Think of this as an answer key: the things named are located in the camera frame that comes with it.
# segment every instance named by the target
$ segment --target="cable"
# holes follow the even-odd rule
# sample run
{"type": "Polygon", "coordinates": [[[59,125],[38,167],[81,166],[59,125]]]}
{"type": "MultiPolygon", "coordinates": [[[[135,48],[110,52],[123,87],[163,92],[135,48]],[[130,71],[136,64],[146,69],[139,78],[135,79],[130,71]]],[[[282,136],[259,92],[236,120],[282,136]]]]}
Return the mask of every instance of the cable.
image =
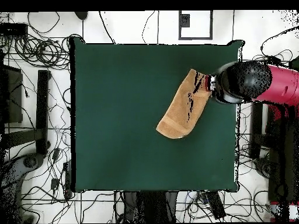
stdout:
{"type": "Polygon", "coordinates": [[[100,14],[100,19],[102,20],[102,23],[103,23],[103,26],[104,26],[104,29],[105,29],[106,33],[108,34],[109,38],[111,39],[112,44],[115,44],[115,41],[111,38],[110,34],[109,34],[108,31],[107,31],[106,25],[105,25],[105,23],[104,23],[104,20],[103,20],[103,18],[102,18],[102,15],[101,15],[100,11],[99,11],[99,14],[100,14]]]}
{"type": "Polygon", "coordinates": [[[30,211],[30,210],[28,210],[28,209],[25,209],[24,207],[21,207],[24,211],[28,211],[28,212],[31,212],[31,213],[34,213],[34,214],[36,214],[36,215],[38,215],[39,216],[39,218],[38,218],[38,220],[37,220],[37,222],[36,222],[36,224],[38,224],[39,223],[39,220],[40,220],[40,214],[39,213],[37,213],[37,212],[35,212],[35,211],[30,211]]]}
{"type": "MultiPolygon", "coordinates": [[[[156,12],[156,11],[154,10],[153,13],[148,17],[148,19],[149,19],[155,12],[156,12]]],[[[144,25],[143,31],[142,31],[142,39],[143,39],[144,44],[145,44],[145,40],[144,40],[144,38],[143,38],[143,32],[144,32],[144,30],[145,30],[145,27],[147,26],[148,19],[147,19],[147,21],[146,21],[146,23],[145,23],[145,25],[144,25]]]]}
{"type": "Polygon", "coordinates": [[[97,200],[97,198],[99,197],[99,196],[112,196],[114,193],[111,193],[111,194],[104,194],[104,193],[101,193],[101,194],[98,194],[97,196],[96,196],[96,198],[95,198],[95,200],[93,200],[93,203],[89,206],[89,207],[87,207],[86,209],[84,209],[83,210],[83,213],[82,213],[82,221],[81,221],[81,223],[83,223],[83,221],[84,221],[84,212],[85,211],[87,211],[88,209],[90,209],[93,205],[94,205],[94,203],[96,202],[96,200],[97,200]]]}
{"type": "Polygon", "coordinates": [[[254,196],[253,196],[253,207],[254,207],[254,209],[255,209],[255,213],[256,213],[256,215],[258,216],[258,218],[262,221],[262,222],[264,222],[264,220],[259,216],[259,214],[258,214],[258,210],[256,209],[256,202],[255,202],[255,198],[256,198],[256,196],[259,194],[259,193],[267,193],[268,191],[258,191],[254,196]]]}
{"type": "Polygon", "coordinates": [[[285,31],[280,32],[280,33],[277,34],[277,35],[274,35],[274,36],[271,36],[270,38],[267,38],[267,39],[262,43],[262,45],[261,45],[261,47],[260,47],[260,51],[262,52],[262,54],[263,54],[265,57],[269,57],[268,55],[265,55],[264,52],[263,52],[263,46],[264,46],[264,43],[265,43],[265,42],[267,42],[268,40],[273,39],[273,38],[275,38],[275,37],[278,37],[279,35],[286,34],[287,32],[290,32],[290,31],[293,31],[293,30],[296,30],[296,29],[299,29],[299,26],[292,27],[292,28],[290,28],[290,29],[287,29],[287,30],[285,30],[285,31]]]}
{"type": "Polygon", "coordinates": [[[64,92],[63,92],[63,94],[62,94],[62,99],[63,99],[63,101],[64,101],[64,103],[67,103],[67,104],[71,104],[71,103],[69,103],[69,102],[67,102],[66,100],[65,100],[65,98],[64,98],[64,94],[66,93],[66,91],[68,91],[68,90],[70,90],[71,88],[69,87],[68,89],[65,89],[64,90],[64,92]]]}
{"type": "Polygon", "coordinates": [[[34,28],[34,27],[32,26],[32,24],[30,23],[30,20],[29,20],[30,13],[31,13],[31,12],[28,12],[28,14],[27,14],[27,20],[28,20],[28,23],[29,23],[30,27],[31,27],[37,34],[39,34],[39,35],[40,35],[40,34],[45,34],[45,33],[48,33],[48,32],[50,32],[50,31],[52,31],[52,29],[56,27],[56,25],[58,24],[58,22],[59,22],[59,20],[60,20],[60,15],[59,15],[57,12],[55,12],[56,15],[58,16],[58,20],[56,21],[56,23],[54,24],[54,26],[51,27],[48,31],[38,31],[38,30],[37,30],[36,28],[34,28]]]}

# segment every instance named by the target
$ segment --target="black stand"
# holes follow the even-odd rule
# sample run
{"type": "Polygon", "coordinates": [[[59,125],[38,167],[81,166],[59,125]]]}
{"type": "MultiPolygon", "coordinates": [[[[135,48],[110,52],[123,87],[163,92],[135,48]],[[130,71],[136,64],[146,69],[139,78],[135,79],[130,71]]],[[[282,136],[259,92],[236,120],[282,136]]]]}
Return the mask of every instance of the black stand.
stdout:
{"type": "MultiPolygon", "coordinates": [[[[0,89],[7,88],[4,83],[9,80],[4,72],[4,54],[0,50],[0,89]]],[[[46,70],[38,71],[37,102],[36,102],[36,128],[28,131],[18,131],[4,134],[3,109],[7,101],[10,101],[9,92],[0,90],[0,127],[2,138],[1,166],[0,166],[0,222],[23,223],[21,213],[21,188],[23,180],[28,172],[38,169],[43,164],[50,143],[47,140],[48,133],[48,81],[51,73],[46,70]],[[27,154],[7,163],[4,161],[5,149],[36,141],[36,153],[27,154]]]]}

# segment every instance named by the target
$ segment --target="tan towel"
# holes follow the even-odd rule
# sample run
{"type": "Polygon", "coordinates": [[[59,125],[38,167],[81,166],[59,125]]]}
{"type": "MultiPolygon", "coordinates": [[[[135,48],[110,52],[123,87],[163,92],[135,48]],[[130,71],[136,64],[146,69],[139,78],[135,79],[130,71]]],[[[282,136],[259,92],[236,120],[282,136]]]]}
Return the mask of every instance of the tan towel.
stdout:
{"type": "Polygon", "coordinates": [[[156,130],[176,139],[188,135],[201,116],[211,92],[207,90],[208,76],[191,69],[180,84],[167,112],[156,130]]]}

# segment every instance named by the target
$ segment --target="green cloth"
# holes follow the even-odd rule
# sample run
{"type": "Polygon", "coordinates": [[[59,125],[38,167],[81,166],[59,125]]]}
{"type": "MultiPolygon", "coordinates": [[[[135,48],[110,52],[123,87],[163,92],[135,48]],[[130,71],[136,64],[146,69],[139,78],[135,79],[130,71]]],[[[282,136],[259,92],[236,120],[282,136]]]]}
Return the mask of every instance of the green cloth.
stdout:
{"type": "Polygon", "coordinates": [[[156,127],[191,68],[211,74],[236,61],[240,46],[75,38],[76,191],[235,190],[236,105],[210,99],[181,139],[156,127]]]}

